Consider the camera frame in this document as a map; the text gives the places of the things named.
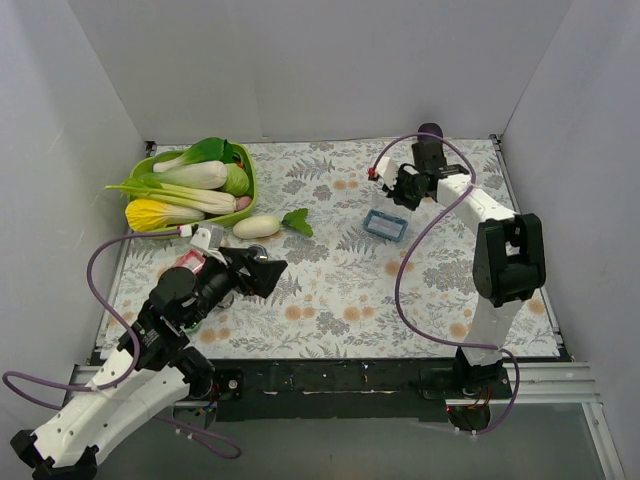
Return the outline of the blue rectangular pill box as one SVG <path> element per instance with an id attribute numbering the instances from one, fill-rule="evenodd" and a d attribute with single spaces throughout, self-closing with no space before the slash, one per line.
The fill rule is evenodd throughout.
<path id="1" fill-rule="evenodd" d="M 380 238 L 400 242 L 406 234 L 409 218 L 408 210 L 382 194 L 373 194 L 363 229 Z"/>

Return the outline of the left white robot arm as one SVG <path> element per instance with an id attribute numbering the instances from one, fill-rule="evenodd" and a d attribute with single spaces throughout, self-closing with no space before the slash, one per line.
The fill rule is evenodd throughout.
<path id="1" fill-rule="evenodd" d="M 116 446 L 166 407 L 208 396 L 215 368 L 187 330 L 233 292 L 269 297 L 286 268 L 251 246 L 166 270 L 91 380 L 49 421 L 12 438 L 33 478 L 92 479 Z"/>

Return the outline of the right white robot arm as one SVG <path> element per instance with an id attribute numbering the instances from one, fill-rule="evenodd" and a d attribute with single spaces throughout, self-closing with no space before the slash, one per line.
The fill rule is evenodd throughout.
<path id="1" fill-rule="evenodd" d="M 476 238 L 472 264 L 478 302 L 465 339 L 455 343 L 450 385 L 464 397 L 475 397 L 498 381 L 504 347 L 523 304 L 546 281 L 542 223 L 534 214 L 519 214 L 501 205 L 476 184 L 467 158 L 450 164 L 444 155 L 451 142 L 415 134 L 413 161 L 401 165 L 381 152 L 368 170 L 386 196 L 415 210 L 423 199 L 454 214 Z"/>

